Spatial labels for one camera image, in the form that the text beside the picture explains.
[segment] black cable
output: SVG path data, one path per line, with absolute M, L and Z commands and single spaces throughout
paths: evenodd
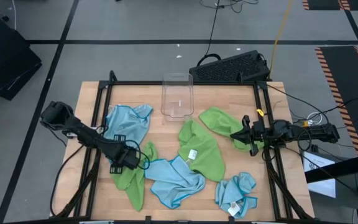
M 358 122 L 358 118 L 357 119 L 355 119 L 351 124 L 345 124 L 345 126 L 343 126 L 343 127 L 340 127 L 340 128 L 336 128 L 336 129 L 342 129 L 342 128 L 347 128 L 347 127 L 350 127 L 350 126 L 352 126 L 353 124 L 355 124 L 356 122 Z
M 341 158 L 335 156 L 334 154 L 328 152 L 327 150 L 321 149 L 319 146 L 317 146 L 317 148 L 320 149 L 320 150 L 322 150 L 322 151 L 324 151 L 324 152 L 326 152 L 327 154 L 331 155 L 332 157 L 334 157 L 334 158 L 336 158 L 336 159 L 338 159 L 338 160 L 340 160 L 340 161 L 344 161 L 343 159 L 341 159 Z
M 339 143 L 335 143 L 335 144 L 337 144 L 338 146 L 343 146 L 343 147 L 352 147 L 352 148 L 354 148 L 354 146 L 347 146 L 347 145 L 342 145 L 342 144 L 339 144 Z
M 103 129 L 103 132 L 100 134 L 100 135 L 103 135 L 107 130 L 109 129 L 108 126 L 105 126 L 104 129 Z M 64 141 L 62 139 L 60 139 L 51 129 L 48 129 L 57 139 L 59 139 L 62 143 L 64 143 Z M 84 147 L 84 145 L 82 144 L 81 147 L 79 147 L 71 156 L 69 156 L 65 162 L 60 166 L 59 168 L 59 171 L 57 172 L 57 175 L 56 175 L 56 178 L 55 178 L 55 183 L 53 184 L 53 189 L 52 189 L 52 194 L 50 196 L 50 201 L 49 201 L 49 210 L 50 210 L 50 213 L 53 215 L 53 216 L 56 216 L 55 212 L 53 211 L 53 196 L 55 195 L 55 191 L 56 191 L 56 186 L 57 186 L 57 181 L 59 180 L 59 176 L 60 176 L 60 173 L 61 171 L 63 170 L 64 166 L 66 165 L 66 163 L 71 159 L 73 158 L 79 151 L 80 149 L 82 149 L 82 147 Z
M 282 102 L 282 100 L 277 101 L 277 102 L 273 105 L 272 113 L 274 112 L 274 108 L 276 108 L 276 104 L 277 104 L 277 103 L 281 103 L 281 102 Z
M 347 105 L 348 103 L 350 103 L 350 102 L 352 102 L 352 101 L 354 101 L 354 100 L 357 100 L 358 99 L 358 97 L 355 97 L 355 98 L 353 98 L 353 99 L 350 99 L 350 100 L 348 100 L 348 101 L 346 101 L 346 102 L 343 102 L 343 103 L 341 103 L 340 105 L 337 105 L 337 106 L 335 106 L 335 107 L 333 107 L 333 108 L 331 108 L 331 109 L 328 109 L 328 110 L 325 110 L 325 111 L 323 111 L 323 113 L 327 113 L 327 112 L 330 112 L 330 111 L 333 111 L 333 110 L 335 110 L 336 108 L 342 108 L 343 106 L 345 106 L 345 105 Z M 313 118 L 315 118 L 316 116 L 318 116 L 318 115 L 320 115 L 321 113 L 316 113 L 316 114 L 314 114 L 312 117 L 310 117 L 309 119 L 313 119 Z
M 267 83 L 264 83 L 264 82 L 258 82 L 258 83 L 267 85 L 267 86 L 269 86 L 270 88 L 273 88 L 274 90 L 279 91 L 280 93 L 283 93 L 283 94 L 285 94 L 285 95 L 287 95 L 287 96 L 289 96 L 289 97 L 291 97 L 291 98 L 293 98 L 293 99 L 296 99 L 296 100 L 298 100 L 298 101 L 300 101 L 300 102 L 306 103 L 307 105 L 311 106 L 312 108 L 314 108 L 314 109 L 316 109 L 317 111 L 319 111 L 320 113 L 322 113 L 322 114 L 324 115 L 324 117 L 326 118 L 327 123 L 329 123 L 328 117 L 327 117 L 319 108 L 313 106 L 312 104 L 306 102 L 305 100 L 301 100 L 301 99 L 299 99 L 299 98 L 297 98 L 297 97 L 295 97 L 295 96 L 289 95 L 288 93 L 285 93 L 284 91 L 281 91 L 281 90 L 279 90 L 278 88 L 272 87 L 271 85 L 269 85 L 269 84 L 267 84 Z
M 211 36 L 209 37 L 208 49 L 206 50 L 205 56 L 208 54 L 208 52 L 209 52 L 209 47 L 211 46 L 212 35 L 213 35 L 213 33 L 214 33 L 215 21 L 216 21 L 216 15 L 218 14 L 218 9 L 219 9 L 218 7 L 216 7 L 216 9 L 215 9 L 214 22 L 213 22 L 213 24 L 212 24 Z
M 297 128 L 300 128 L 300 129 L 303 130 L 303 132 L 298 136 L 298 140 L 297 140 L 299 149 L 302 150 L 302 151 L 307 151 L 307 150 L 309 150 L 309 149 L 311 148 L 311 135 L 310 135 L 310 133 L 308 132 L 308 130 L 306 130 L 306 128 L 304 128 L 304 127 L 297 126 L 297 125 L 292 125 L 292 127 L 297 127 Z M 309 143 L 309 145 L 308 145 L 308 147 L 307 147 L 306 149 L 303 149 L 303 148 L 301 147 L 301 144 L 300 144 L 300 141 L 301 141 L 300 138 L 301 138 L 301 136 L 303 135 L 303 133 L 306 133 L 306 134 L 308 134 L 308 136 L 309 136 L 309 141 L 307 141 L 307 142 Z
M 234 10 L 233 5 L 235 5 L 235 4 L 239 3 L 239 2 L 241 2 L 240 10 L 239 10 L 239 11 L 236 11 L 236 10 Z M 231 10 L 232 10 L 233 12 L 235 12 L 235 13 L 237 13 L 237 14 L 240 14 L 241 11 L 242 11 L 242 5 L 243 5 L 244 3 L 256 5 L 256 4 L 259 3 L 259 0 L 255 0 L 255 2 L 249 2 L 249 1 L 245 1 L 245 0 L 230 0 L 230 8 L 231 8 Z
M 137 147 L 136 151 L 138 151 L 139 154 L 143 155 L 143 156 L 147 159 L 147 161 L 149 162 L 149 165 L 147 166 L 147 168 L 143 168 L 143 167 L 141 167 L 140 165 L 137 165 L 137 166 L 138 166 L 140 169 L 142 169 L 142 170 L 147 170 L 147 169 L 150 167 L 150 158 L 149 158 L 148 156 L 146 156 L 146 154 L 144 154 L 144 153 L 140 150 L 140 146 L 139 146 L 139 144 L 138 144 L 137 142 L 135 142 L 135 141 L 133 141 L 133 140 L 125 140 L 125 142 L 133 142 L 133 143 L 136 144 L 136 147 Z
M 245 0 L 237 0 L 237 1 L 234 1 L 234 0 L 233 0 L 233 2 L 234 2 L 234 3 L 231 2 L 230 4 L 227 4 L 227 5 L 224 5 L 224 4 L 223 4 L 223 5 L 217 5 L 217 6 L 207 6 L 207 5 L 204 4 L 204 1 L 203 1 L 203 0 L 200 0 L 200 1 L 199 1 L 199 4 L 202 5 L 202 6 L 204 6 L 204 7 L 208 7 L 208 8 L 210 8 L 210 9 L 216 9 L 216 8 L 218 8 L 218 9 L 224 9 L 225 7 L 233 6 L 233 5 L 235 5 L 235 4 L 239 3 L 239 2 L 241 2 L 241 4 L 247 3 L 247 4 L 256 5 L 256 4 L 259 3 L 259 0 L 255 0 L 254 2 L 249 2 L 249 1 L 245 1 Z
M 50 213 L 53 216 L 56 216 L 55 212 L 53 211 L 53 196 L 55 195 L 55 191 L 56 191 L 56 185 L 57 185 L 57 181 L 59 179 L 60 173 L 63 169 L 63 167 L 66 165 L 66 163 L 72 158 L 74 157 L 79 151 L 80 149 L 82 149 L 82 147 L 84 147 L 84 145 L 81 145 L 81 147 L 79 147 L 71 156 L 69 156 L 65 162 L 60 166 L 59 171 L 57 172 L 56 178 L 55 178 L 55 183 L 53 184 L 53 189 L 52 189 L 52 194 L 50 195 L 50 201 L 49 201 L 49 210 Z
M 353 192 L 355 195 L 358 196 L 358 192 L 356 192 L 355 190 L 353 190 L 351 187 L 349 187 L 348 185 L 346 185 L 344 182 L 342 182 L 342 181 L 340 181 L 339 179 L 333 177 L 331 174 L 329 174 L 327 171 L 325 171 L 322 167 L 317 166 L 317 164 L 315 164 L 314 162 L 310 161 L 310 159 L 306 158 L 306 157 L 305 157 L 304 155 L 302 155 L 301 153 L 296 152 L 295 150 L 289 149 L 289 148 L 287 148 L 287 147 L 286 147 L 286 149 L 297 153 L 301 158 L 306 159 L 306 160 L 309 161 L 311 164 L 313 164 L 314 166 L 316 166 L 319 170 L 323 171 L 325 174 L 327 174 L 328 176 L 330 176 L 332 179 L 335 179 L 335 180 L 338 181 L 340 184 L 342 184 L 343 186 L 345 186 L 345 187 L 348 188 L 351 192 Z
M 57 138 L 59 141 L 61 141 L 61 142 L 63 143 L 63 145 L 65 145 L 65 147 L 67 147 L 66 143 L 65 143 L 61 138 L 59 138 L 59 137 L 54 133 L 54 131 L 52 131 L 51 129 L 48 129 L 48 130 L 55 136 L 55 138 Z
M 264 147 L 264 151 L 262 152 L 262 160 L 265 161 L 265 162 L 272 162 L 273 159 L 276 158 L 276 153 L 274 153 L 273 157 L 271 157 L 269 161 L 266 161 L 266 158 L 264 157 L 264 155 L 265 155 L 265 150 L 268 150 L 268 151 L 269 151 L 269 149 L 265 149 L 265 147 Z
M 293 115 L 296 116 L 297 118 L 306 119 L 306 118 L 304 118 L 304 117 L 301 117 L 301 116 L 296 115 L 291 109 L 290 109 L 290 112 L 291 112 L 291 114 L 293 114 Z

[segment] microfiber cloth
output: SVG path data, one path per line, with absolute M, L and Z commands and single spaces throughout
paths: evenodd
M 228 212 L 231 203 L 235 202 L 239 211 L 234 218 L 243 218 L 248 209 L 256 208 L 258 204 L 258 198 L 245 196 L 251 193 L 255 186 L 254 178 L 246 172 L 241 172 L 238 176 L 235 175 L 229 181 L 222 180 L 216 186 L 215 203 L 219 205 L 219 208 Z
M 242 129 L 242 124 L 239 120 L 216 107 L 211 107 L 210 109 L 202 112 L 199 115 L 199 118 L 205 126 L 207 126 L 207 128 L 226 137 L 230 137 L 231 134 Z M 258 148 L 264 146 L 264 143 L 262 142 L 255 142 L 255 144 Z M 240 151 L 248 152 L 251 150 L 250 145 L 244 144 L 235 139 L 233 139 L 233 145 Z
M 149 157 L 150 161 L 157 159 L 157 151 L 151 141 L 146 144 L 142 151 Z M 139 165 L 148 166 L 144 156 L 141 156 Z M 134 209 L 140 211 L 144 199 L 144 170 L 138 167 L 133 170 L 123 167 L 121 174 L 111 174 L 111 178 L 114 179 L 114 183 L 119 190 L 125 190 Z
M 194 120 L 185 121 L 179 132 L 180 157 L 191 170 L 209 180 L 219 182 L 224 176 L 224 163 L 216 140 Z
M 152 111 L 153 108 L 148 104 L 135 108 L 116 105 L 106 117 L 108 130 L 105 132 L 104 137 L 114 139 L 114 135 L 122 134 L 126 136 L 126 140 L 133 140 L 140 145 L 149 130 Z M 127 142 L 126 144 L 137 148 L 133 142 Z
M 172 161 L 157 159 L 150 163 L 144 174 L 155 181 L 150 189 L 152 193 L 171 209 L 179 207 L 182 200 L 205 187 L 205 178 L 191 171 L 180 156 Z

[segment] cloth tag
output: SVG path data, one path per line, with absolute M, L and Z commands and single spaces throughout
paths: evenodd
M 240 207 L 236 202 L 232 202 L 230 203 L 230 208 L 227 211 L 234 217 L 234 215 L 240 211 Z
M 189 159 L 193 159 L 195 160 L 196 159 L 196 156 L 197 156 L 197 151 L 194 150 L 194 149 L 190 149 L 190 152 L 189 152 Z

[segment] gray floor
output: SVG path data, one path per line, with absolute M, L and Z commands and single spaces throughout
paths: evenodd
M 73 0 L 16 0 L 17 30 L 29 40 L 58 40 Z M 213 5 L 214 1 L 204 0 Z M 287 0 L 260 0 L 245 4 L 240 14 L 220 10 L 215 39 L 274 40 Z M 0 10 L 13 18 L 10 1 L 0 1 Z M 352 12 L 358 25 L 358 12 Z M 208 39 L 214 10 L 194 0 L 81 0 L 68 33 L 68 40 Z M 281 39 L 357 40 L 343 11 L 306 11 L 294 1 Z M 284 82 L 286 91 L 325 110 L 336 106 L 314 52 L 314 45 L 279 45 L 272 78 Z M 41 69 L 12 100 L 0 99 L 0 204 L 21 150 L 56 45 L 31 45 L 42 59 Z M 160 80 L 164 73 L 187 72 L 204 55 L 205 44 L 157 45 L 65 45 L 47 100 L 76 106 L 81 82 L 105 80 L 114 70 L 119 80 Z M 270 63 L 272 45 L 212 45 L 210 52 L 228 57 L 258 50 Z M 313 108 L 288 99 L 290 108 L 307 116 Z M 338 111 L 328 114 L 337 126 L 344 123 Z M 340 130 L 342 144 L 350 144 Z M 352 148 L 320 144 L 342 157 L 355 157 Z M 47 218 L 48 201 L 55 174 L 62 163 L 64 147 L 45 128 L 37 126 L 23 171 L 5 222 Z M 322 220 L 352 223 L 352 208 L 332 206 L 328 198 L 312 201 Z

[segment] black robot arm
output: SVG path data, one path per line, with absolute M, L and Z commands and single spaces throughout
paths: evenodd
M 245 115 L 242 119 L 242 130 L 230 135 L 244 144 L 250 144 L 252 149 L 251 156 L 256 156 L 258 148 L 255 141 L 268 141 L 272 146 L 285 147 L 285 144 L 292 141 L 318 139 L 323 142 L 338 142 L 339 133 L 330 123 L 310 127 L 301 127 L 291 124 L 282 119 L 275 120 L 269 128 L 264 127 L 263 121 L 254 122 L 253 127 L 249 126 L 249 117 Z
M 40 123 L 52 131 L 75 133 L 80 143 L 86 147 L 99 149 L 113 161 L 116 167 L 126 166 L 135 169 L 140 162 L 138 153 L 140 149 L 127 146 L 120 138 L 122 136 L 115 136 L 113 140 L 102 137 L 97 131 L 83 124 L 74 116 L 73 109 L 62 102 L 50 102 L 41 114 Z

